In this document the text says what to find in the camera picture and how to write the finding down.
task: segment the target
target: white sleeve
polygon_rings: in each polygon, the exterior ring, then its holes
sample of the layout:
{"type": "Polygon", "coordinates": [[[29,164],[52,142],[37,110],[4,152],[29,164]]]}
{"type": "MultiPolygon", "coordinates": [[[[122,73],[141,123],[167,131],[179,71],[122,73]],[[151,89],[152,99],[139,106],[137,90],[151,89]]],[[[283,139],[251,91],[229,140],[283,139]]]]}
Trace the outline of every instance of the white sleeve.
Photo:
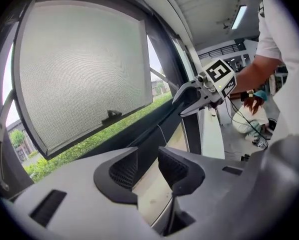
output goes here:
{"type": "Polygon", "coordinates": [[[256,54],[267,58],[280,60],[281,52],[268,30],[265,18],[261,16],[260,13],[258,13],[258,19],[259,19],[258,29],[260,34],[258,37],[256,54]]]}
{"type": "Polygon", "coordinates": [[[255,113],[255,115],[253,116],[253,119],[257,120],[260,126],[269,123],[269,119],[266,115],[265,109],[262,106],[258,107],[258,110],[255,113]]]}

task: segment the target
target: fluorescent light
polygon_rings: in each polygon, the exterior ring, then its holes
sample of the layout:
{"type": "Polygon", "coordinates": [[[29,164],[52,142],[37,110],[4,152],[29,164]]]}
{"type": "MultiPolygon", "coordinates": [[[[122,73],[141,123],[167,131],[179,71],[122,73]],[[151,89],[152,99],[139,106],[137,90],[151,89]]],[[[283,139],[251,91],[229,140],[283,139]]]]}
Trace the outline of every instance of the fluorescent light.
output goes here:
{"type": "Polygon", "coordinates": [[[238,14],[236,15],[236,19],[234,21],[234,24],[233,26],[231,27],[232,30],[236,30],[241,22],[241,20],[243,19],[243,16],[245,14],[245,11],[248,7],[246,5],[241,5],[239,7],[239,10],[238,10],[238,14]]]}

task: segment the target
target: white t-shirt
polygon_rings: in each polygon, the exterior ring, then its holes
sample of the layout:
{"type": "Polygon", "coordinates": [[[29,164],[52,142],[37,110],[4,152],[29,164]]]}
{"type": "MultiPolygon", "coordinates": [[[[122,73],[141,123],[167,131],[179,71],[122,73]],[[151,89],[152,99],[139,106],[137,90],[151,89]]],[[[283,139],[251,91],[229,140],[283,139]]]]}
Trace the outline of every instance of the white t-shirt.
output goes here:
{"type": "Polygon", "coordinates": [[[299,28],[280,0],[262,0],[258,13],[257,55],[283,61],[288,70],[284,86],[274,96],[280,110],[277,124],[284,121],[286,132],[274,131],[272,139],[299,134],[299,28]]]}
{"type": "Polygon", "coordinates": [[[269,122],[268,117],[266,116],[265,109],[262,106],[259,106],[257,112],[253,114],[253,112],[250,111],[249,107],[242,105],[238,112],[235,113],[232,120],[233,126],[242,134],[245,134],[251,128],[249,123],[246,122],[244,118],[246,118],[249,122],[254,120],[258,121],[260,126],[268,124],[269,122]]]}

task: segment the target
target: hat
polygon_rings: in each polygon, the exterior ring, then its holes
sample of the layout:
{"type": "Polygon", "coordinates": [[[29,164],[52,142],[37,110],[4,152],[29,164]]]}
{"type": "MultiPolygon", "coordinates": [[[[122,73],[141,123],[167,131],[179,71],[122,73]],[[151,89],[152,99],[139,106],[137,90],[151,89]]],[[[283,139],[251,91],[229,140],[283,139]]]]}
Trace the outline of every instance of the hat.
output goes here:
{"type": "Polygon", "coordinates": [[[254,93],[254,96],[262,98],[264,101],[268,100],[268,95],[266,94],[265,91],[263,90],[258,90],[257,92],[254,93]]]}

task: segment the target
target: black railing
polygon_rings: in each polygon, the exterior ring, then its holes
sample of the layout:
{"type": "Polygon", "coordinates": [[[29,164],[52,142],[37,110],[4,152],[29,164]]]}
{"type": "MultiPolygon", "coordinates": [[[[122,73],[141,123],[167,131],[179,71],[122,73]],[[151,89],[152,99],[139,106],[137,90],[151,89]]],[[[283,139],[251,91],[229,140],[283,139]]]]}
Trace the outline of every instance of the black railing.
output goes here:
{"type": "Polygon", "coordinates": [[[203,53],[201,55],[198,55],[200,59],[211,57],[211,58],[216,58],[225,54],[231,54],[239,51],[244,51],[246,50],[244,43],[236,43],[228,46],[224,46],[222,48],[218,48],[215,50],[211,50],[209,52],[203,53]]]}

